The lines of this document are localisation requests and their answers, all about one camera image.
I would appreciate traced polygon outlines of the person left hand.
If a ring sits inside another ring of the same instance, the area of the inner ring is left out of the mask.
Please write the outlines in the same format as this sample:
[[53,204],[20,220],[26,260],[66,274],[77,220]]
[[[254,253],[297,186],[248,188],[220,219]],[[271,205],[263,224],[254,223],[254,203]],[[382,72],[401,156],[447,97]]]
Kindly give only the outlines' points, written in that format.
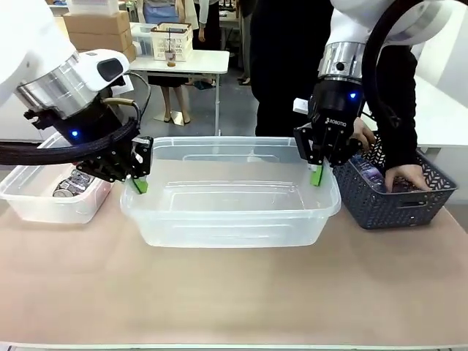
[[420,165],[401,165],[388,169],[385,172],[385,187],[388,192],[392,192],[393,183],[396,178],[405,179],[419,190],[431,190],[431,188],[426,183],[426,180],[423,176],[423,168]]

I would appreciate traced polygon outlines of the person right hand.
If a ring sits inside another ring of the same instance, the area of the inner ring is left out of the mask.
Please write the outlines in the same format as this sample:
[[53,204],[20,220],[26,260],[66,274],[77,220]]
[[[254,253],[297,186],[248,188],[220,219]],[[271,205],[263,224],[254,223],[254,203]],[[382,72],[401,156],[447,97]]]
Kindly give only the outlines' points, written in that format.
[[352,134],[352,138],[361,142],[362,148],[365,152],[369,151],[370,147],[376,143],[374,133],[361,118],[356,118],[354,120],[353,127],[354,132]]

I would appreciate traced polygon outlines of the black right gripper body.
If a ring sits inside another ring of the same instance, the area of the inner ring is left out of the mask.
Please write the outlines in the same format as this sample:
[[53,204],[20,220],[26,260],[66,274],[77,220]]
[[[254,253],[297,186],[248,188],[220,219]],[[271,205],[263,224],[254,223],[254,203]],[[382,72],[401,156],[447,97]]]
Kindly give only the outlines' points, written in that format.
[[352,137],[354,120],[363,109],[362,85],[351,80],[321,79],[309,101],[310,122],[322,141],[324,159],[333,147]]

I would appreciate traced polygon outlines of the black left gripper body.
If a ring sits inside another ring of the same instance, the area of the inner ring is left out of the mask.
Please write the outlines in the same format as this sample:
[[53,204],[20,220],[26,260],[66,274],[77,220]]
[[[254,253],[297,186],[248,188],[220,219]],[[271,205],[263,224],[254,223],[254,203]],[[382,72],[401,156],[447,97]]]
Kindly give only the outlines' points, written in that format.
[[120,105],[130,99],[101,99],[97,97],[81,111],[62,121],[62,136],[70,147],[62,151],[62,159],[67,162],[113,159],[127,162],[131,159],[135,137],[135,114],[124,117]]

